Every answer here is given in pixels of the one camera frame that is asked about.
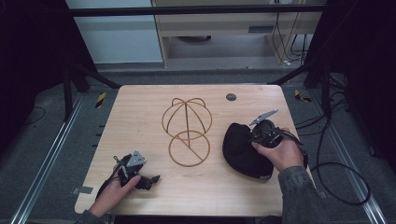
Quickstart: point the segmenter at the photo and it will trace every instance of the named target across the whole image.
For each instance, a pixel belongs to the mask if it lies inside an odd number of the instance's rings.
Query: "hand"
[[[134,191],[134,186],[139,180],[140,175],[136,175],[124,187],[121,186],[119,178],[110,180],[110,183],[108,183],[89,211],[96,217],[104,216],[115,208],[127,194]]]
[[[252,143],[251,145],[253,145],[260,154],[268,158],[279,172],[292,166],[304,166],[304,158],[301,150],[293,140],[286,136],[283,138],[282,142],[274,148],[264,147],[259,143]]]

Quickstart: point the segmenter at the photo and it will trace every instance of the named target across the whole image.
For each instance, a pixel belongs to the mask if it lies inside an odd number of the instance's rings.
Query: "person's left hand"
[[[139,180],[140,175],[136,175],[124,187],[121,186],[119,178],[110,180],[89,211],[96,217],[104,216],[115,208],[127,194],[134,191],[134,186]]]

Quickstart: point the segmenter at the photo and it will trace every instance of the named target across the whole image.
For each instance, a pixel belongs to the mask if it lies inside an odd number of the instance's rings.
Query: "white wall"
[[[66,0],[70,8],[151,7],[149,0]],[[153,16],[75,17],[95,63],[161,63]]]

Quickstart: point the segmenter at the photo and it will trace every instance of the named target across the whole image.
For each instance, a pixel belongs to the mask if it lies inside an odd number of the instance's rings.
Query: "forearm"
[[[105,224],[99,217],[85,210],[75,224]]]
[[[323,201],[304,167],[290,167],[278,179],[283,193],[284,224],[330,223]]]

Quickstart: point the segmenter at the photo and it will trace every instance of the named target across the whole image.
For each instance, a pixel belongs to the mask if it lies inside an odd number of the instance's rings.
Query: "light wood tabletop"
[[[229,93],[236,96],[234,101],[227,100]],[[189,100],[192,102],[189,106],[178,108],[181,105],[178,103]],[[237,173],[222,154],[224,134],[233,122],[248,125],[260,114],[274,109],[279,111],[269,119],[275,126],[287,127],[297,136],[279,86],[121,87],[83,184],[93,188],[92,193],[78,195],[76,212],[82,213],[93,204],[97,191],[116,165],[113,157],[121,159],[138,150],[147,161],[139,174],[161,178],[151,190],[134,191],[112,214],[280,216],[282,194],[277,170],[265,182]],[[185,131],[190,130],[192,140],[173,139],[165,131],[166,127],[171,135],[184,132],[178,138],[187,138]],[[187,145],[194,148],[194,152],[186,149]]]

